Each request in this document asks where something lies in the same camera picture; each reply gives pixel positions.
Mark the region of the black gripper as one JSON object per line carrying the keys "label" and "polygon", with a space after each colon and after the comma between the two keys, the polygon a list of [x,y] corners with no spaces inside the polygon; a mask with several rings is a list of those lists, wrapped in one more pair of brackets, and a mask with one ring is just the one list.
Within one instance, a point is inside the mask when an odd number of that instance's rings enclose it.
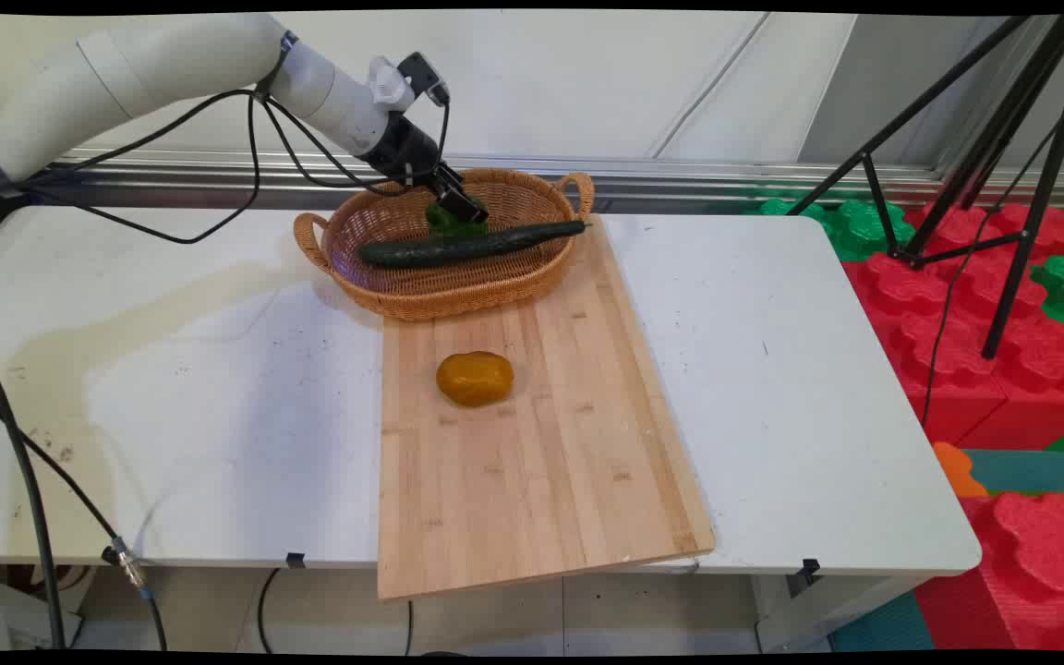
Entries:
{"label": "black gripper", "polygon": [[438,205],[451,210],[455,225],[485,225],[486,203],[464,192],[462,177],[440,156],[448,123],[449,113],[444,111],[440,138],[434,140],[401,111],[389,111],[380,140],[367,152],[367,164],[401,184],[430,187]]}

